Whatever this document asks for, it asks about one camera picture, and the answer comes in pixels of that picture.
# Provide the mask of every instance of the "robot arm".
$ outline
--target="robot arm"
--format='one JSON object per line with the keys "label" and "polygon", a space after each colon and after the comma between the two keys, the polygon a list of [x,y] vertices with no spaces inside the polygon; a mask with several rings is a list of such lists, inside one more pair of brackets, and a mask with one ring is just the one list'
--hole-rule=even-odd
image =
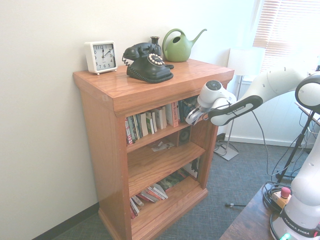
{"label": "robot arm", "polygon": [[194,111],[189,113],[186,122],[196,124],[204,113],[208,113],[214,125],[226,125],[232,119],[258,108],[268,100],[294,91],[307,77],[307,74],[302,63],[288,63],[272,67],[258,75],[238,101],[235,101],[235,96],[226,91],[221,83],[209,81],[203,86],[197,99],[198,105]]}
{"label": "robot arm", "polygon": [[[268,100],[294,90],[299,104],[320,114],[320,73],[307,75],[303,64],[273,67],[258,75],[238,101],[221,83],[209,81],[203,86],[196,109],[189,113],[186,122],[196,124],[207,113],[214,125],[223,126]],[[291,184],[290,201],[272,224],[276,240],[282,236],[290,240],[320,239],[317,229],[320,222],[319,182],[320,137]]]}

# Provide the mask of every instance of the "bookshelf top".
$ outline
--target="bookshelf top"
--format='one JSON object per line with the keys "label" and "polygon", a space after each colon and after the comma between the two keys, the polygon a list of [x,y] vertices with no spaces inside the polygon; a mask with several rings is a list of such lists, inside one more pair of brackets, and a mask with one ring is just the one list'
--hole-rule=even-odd
{"label": "bookshelf top", "polygon": [[74,72],[73,77],[81,91],[100,101],[116,116],[130,116],[198,95],[210,80],[227,84],[234,75],[232,69],[193,59],[170,64],[174,65],[173,78],[156,84],[129,77],[126,66],[100,75]]}

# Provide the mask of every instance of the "black rotary telephone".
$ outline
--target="black rotary telephone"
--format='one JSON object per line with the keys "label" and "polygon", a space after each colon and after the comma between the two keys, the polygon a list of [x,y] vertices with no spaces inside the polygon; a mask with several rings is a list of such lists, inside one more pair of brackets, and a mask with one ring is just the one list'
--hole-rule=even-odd
{"label": "black rotary telephone", "polygon": [[[134,61],[129,64],[125,59]],[[150,84],[157,84],[173,78],[170,69],[173,65],[166,65],[161,58],[161,48],[152,43],[139,43],[127,48],[122,56],[127,66],[126,74]]]}

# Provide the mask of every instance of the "wooden shelf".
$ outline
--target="wooden shelf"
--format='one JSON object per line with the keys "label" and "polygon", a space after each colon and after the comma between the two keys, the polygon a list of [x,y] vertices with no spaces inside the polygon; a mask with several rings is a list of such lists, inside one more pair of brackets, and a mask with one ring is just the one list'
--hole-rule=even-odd
{"label": "wooden shelf", "polygon": [[167,191],[168,199],[146,202],[138,216],[131,220],[133,240],[149,240],[159,234],[163,226],[179,218],[208,195],[199,182],[187,177]]}
{"label": "wooden shelf", "polygon": [[126,152],[130,153],[136,149],[139,149],[145,145],[148,145],[154,141],[157,141],[159,139],[162,139],[170,134],[173,134],[175,132],[178,132],[181,129],[184,129],[186,127],[190,126],[190,124],[186,122],[180,122],[179,126],[173,127],[171,125],[167,125],[164,129],[158,129],[155,134],[149,133],[147,136],[144,136],[143,138],[137,140],[134,144],[128,145],[126,147]]}
{"label": "wooden shelf", "polygon": [[205,150],[193,142],[153,152],[143,146],[127,155],[129,196],[132,197],[152,184],[201,156]]}
{"label": "wooden shelf", "polygon": [[[197,96],[212,79],[226,88],[234,75],[232,69],[192,59],[173,64],[174,77],[157,84],[129,77],[126,66],[100,75],[73,73],[81,93],[98,213],[114,240],[153,240],[208,195],[218,131],[210,121],[192,126],[190,142],[183,145],[178,131],[190,126],[185,122],[158,129],[127,146],[126,117]],[[176,146],[153,152],[148,144],[160,139]],[[197,180],[187,177],[168,191],[168,199],[147,203],[131,220],[130,197],[199,156]]]}

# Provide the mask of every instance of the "window blinds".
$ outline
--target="window blinds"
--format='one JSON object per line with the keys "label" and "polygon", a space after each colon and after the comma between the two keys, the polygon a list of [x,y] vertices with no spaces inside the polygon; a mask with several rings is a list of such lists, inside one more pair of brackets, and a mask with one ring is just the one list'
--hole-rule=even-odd
{"label": "window blinds", "polygon": [[316,59],[319,24],[320,0],[265,0],[253,43],[265,48],[261,72],[286,57]]}

